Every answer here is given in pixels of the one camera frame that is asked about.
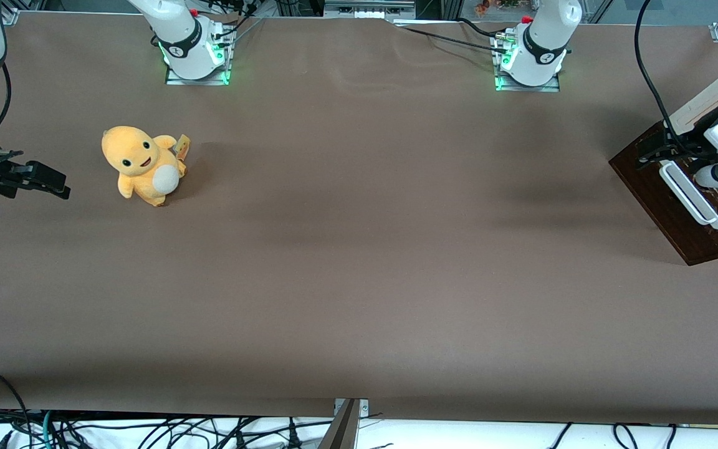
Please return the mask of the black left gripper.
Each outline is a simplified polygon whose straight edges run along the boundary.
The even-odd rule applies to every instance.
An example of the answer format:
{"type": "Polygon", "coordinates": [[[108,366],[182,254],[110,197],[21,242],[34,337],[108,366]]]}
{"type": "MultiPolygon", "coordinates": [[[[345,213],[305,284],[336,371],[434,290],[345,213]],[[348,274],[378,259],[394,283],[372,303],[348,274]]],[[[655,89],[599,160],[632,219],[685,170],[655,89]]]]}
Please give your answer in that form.
{"type": "Polygon", "coordinates": [[[638,138],[636,171],[644,170],[649,165],[670,159],[671,147],[673,161],[686,161],[689,175],[696,175],[703,168],[718,162],[718,151],[704,136],[716,121],[715,117],[704,117],[698,120],[687,133],[678,133],[679,129],[671,125],[675,134],[669,129],[670,120],[664,120],[667,131],[650,131],[638,138]]]}

